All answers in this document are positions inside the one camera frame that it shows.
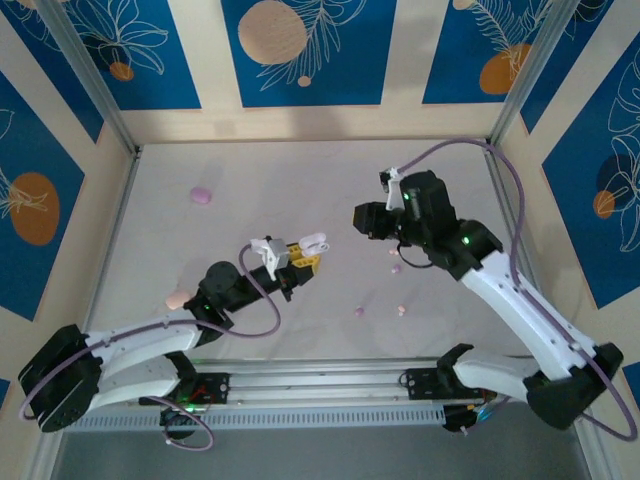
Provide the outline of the white earbud charging case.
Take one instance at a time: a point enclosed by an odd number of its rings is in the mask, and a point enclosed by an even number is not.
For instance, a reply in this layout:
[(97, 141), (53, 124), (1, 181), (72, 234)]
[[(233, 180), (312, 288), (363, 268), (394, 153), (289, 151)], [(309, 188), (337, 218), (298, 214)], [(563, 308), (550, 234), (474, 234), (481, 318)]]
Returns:
[(301, 238), (298, 241), (301, 255), (305, 258), (321, 255), (330, 248), (325, 233), (318, 232)]

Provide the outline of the aluminium table side rail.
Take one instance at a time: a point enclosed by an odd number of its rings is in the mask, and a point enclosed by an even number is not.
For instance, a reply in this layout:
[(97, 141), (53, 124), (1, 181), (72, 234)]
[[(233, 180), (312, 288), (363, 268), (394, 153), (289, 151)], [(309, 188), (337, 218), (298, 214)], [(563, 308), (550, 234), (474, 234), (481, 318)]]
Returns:
[[(519, 191), (510, 170), (504, 162), (492, 153), (485, 153), (485, 159), (498, 197), (509, 235), (516, 235), (519, 215)], [(541, 279), (535, 258), (527, 249), (526, 231), (518, 235), (516, 262), (523, 276), (542, 293)], [(574, 430), (580, 443), (591, 480), (622, 480), (620, 470), (607, 441), (609, 436), (588, 420), (579, 418)]]
[[(135, 153), (128, 164), (125, 183), (123, 184), (118, 198), (117, 208), (114, 210), (112, 215), (110, 229), (108, 230), (108, 242), (104, 247), (101, 262), (99, 264), (100, 269), (94, 275), (91, 296), (80, 327), (82, 331), (87, 330), (92, 325), (96, 316), (97, 305), (102, 295), (106, 275), (113, 258), (116, 242), (136, 178), (139, 160), (143, 149), (143, 146), (137, 146)], [(37, 442), (31, 448), (30, 456), (25, 461), (25, 466), (23, 467), (18, 480), (51, 480), (52, 474), (55, 470), (58, 454), (65, 443), (64, 435), (65, 433), (63, 431), (41, 434)]]

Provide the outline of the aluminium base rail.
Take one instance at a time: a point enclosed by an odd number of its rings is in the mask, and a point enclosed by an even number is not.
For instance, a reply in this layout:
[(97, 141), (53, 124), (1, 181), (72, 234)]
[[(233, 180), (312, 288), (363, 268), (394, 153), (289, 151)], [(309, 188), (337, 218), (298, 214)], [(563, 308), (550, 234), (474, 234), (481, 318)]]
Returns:
[(410, 368), (429, 368), (434, 357), (351, 360), (197, 360), (199, 373), (230, 375), (228, 402), (284, 403), (393, 402), (408, 397), (400, 386)]

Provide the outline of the aluminium frame post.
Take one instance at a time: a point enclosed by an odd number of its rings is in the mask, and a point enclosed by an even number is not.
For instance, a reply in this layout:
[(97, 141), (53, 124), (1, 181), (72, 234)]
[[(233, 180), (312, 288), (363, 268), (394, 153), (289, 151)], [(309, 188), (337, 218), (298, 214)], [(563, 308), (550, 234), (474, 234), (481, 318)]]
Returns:
[(136, 159), (140, 148), (135, 144), (111, 91), (63, 6), (57, 0), (33, 1), (39, 16), (101, 117), (123, 149), (132, 159)]
[(615, 0), (545, 0), (547, 15), (488, 141), (501, 144), (513, 123), (533, 132)]

